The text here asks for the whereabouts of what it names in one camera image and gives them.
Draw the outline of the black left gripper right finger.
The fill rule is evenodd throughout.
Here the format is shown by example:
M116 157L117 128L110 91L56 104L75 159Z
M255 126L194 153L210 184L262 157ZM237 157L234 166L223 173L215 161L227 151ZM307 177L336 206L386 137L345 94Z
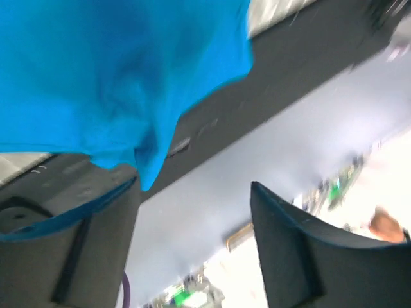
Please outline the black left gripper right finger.
M259 182L250 209L269 307L409 307L410 244L330 225Z

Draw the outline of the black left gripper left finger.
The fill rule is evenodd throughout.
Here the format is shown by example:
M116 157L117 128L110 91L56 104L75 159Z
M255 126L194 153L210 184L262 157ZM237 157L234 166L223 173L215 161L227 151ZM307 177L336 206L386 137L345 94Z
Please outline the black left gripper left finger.
M140 206L136 170L48 158L1 184L1 306L114 307Z

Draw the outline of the blue t shirt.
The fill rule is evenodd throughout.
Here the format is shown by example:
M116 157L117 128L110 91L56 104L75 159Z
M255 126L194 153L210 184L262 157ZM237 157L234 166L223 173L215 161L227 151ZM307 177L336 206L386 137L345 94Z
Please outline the blue t shirt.
M248 1L2 1L1 151L128 164L149 190L179 117L251 70Z

